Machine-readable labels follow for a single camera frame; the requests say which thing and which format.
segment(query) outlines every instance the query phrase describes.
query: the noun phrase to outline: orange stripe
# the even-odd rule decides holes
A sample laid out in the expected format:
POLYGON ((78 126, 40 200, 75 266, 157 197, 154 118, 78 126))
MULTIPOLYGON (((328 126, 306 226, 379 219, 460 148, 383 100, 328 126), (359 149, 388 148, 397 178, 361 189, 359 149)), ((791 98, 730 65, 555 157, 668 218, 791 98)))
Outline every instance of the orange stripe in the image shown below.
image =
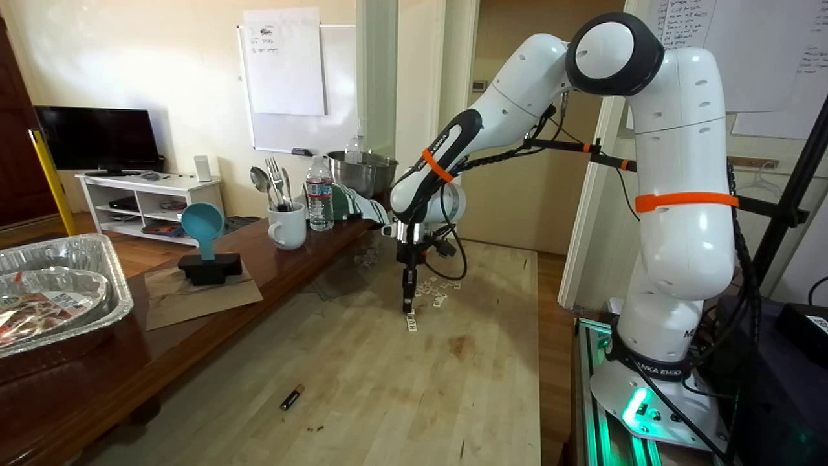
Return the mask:
POLYGON ((434 175, 439 175, 444 184, 450 184, 456 175, 450 175, 438 161, 431 149, 422 149, 422 161, 430 162, 434 175))
POLYGON ((670 192, 635 197, 635 213, 651 213, 664 205, 730 205, 736 206, 736 197, 725 192, 670 192))

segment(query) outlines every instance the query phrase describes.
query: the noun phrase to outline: pen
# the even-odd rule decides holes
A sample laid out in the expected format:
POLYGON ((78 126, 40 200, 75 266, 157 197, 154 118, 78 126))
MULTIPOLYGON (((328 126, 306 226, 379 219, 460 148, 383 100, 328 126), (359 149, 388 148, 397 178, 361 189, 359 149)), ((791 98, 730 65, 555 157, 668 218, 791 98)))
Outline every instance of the pen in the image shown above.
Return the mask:
POLYGON ((286 395, 284 402, 278 403, 281 412, 286 412, 300 395, 303 395, 306 386, 297 384, 286 395))

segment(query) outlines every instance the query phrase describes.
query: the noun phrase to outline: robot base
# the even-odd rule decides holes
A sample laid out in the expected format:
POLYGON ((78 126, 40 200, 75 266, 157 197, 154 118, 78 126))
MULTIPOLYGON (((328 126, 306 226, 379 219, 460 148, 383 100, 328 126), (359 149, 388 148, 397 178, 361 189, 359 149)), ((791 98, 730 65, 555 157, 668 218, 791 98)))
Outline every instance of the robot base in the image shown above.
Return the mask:
MULTIPOLYGON (((707 395, 708 388, 698 376, 689 377, 689 388, 681 380, 651 380, 718 451, 726 447, 725 426, 718 425, 716 398, 707 395)), ((613 413, 630 435, 670 443, 696 451, 708 444, 685 425, 678 413, 648 388, 648 384, 620 366, 606 359, 589 377, 595 402, 613 413)))

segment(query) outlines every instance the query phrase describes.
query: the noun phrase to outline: whiteboard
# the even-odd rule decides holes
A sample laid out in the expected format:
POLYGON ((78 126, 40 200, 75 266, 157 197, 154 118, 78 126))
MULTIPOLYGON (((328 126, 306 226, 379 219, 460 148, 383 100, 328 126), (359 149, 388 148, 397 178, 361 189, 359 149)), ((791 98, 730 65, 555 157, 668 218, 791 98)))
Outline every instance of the whiteboard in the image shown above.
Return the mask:
POLYGON ((341 149, 357 135, 357 34, 352 22, 322 22, 320 26, 320 68, 322 68, 322 98, 326 114, 255 114, 250 88, 250 73, 245 52, 243 59, 243 85, 245 108, 254 149, 291 152, 294 148, 307 148, 313 152, 341 149))

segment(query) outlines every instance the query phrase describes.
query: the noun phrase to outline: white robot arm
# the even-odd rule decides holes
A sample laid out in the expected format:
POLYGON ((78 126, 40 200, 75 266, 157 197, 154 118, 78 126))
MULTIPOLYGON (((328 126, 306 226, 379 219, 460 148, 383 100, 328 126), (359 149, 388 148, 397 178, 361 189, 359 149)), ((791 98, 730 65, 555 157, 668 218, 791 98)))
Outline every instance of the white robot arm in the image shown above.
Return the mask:
POLYGON ((531 37, 487 94, 400 175, 391 209, 405 265, 404 311, 410 311, 417 265, 427 248, 422 230, 462 214, 456 175, 467 155, 520 142, 569 83, 598 96, 629 96, 639 165, 642 253, 613 331, 613 363, 598 368, 589 388, 635 435, 716 447, 716 407, 682 390, 682 380, 701 303, 718 296, 734 270, 722 83, 708 52, 664 52, 633 15, 599 15, 572 44, 531 37), (643 417, 625 417, 633 390, 651 380, 668 402, 651 395, 643 417), (676 412, 682 421, 655 421, 676 412))

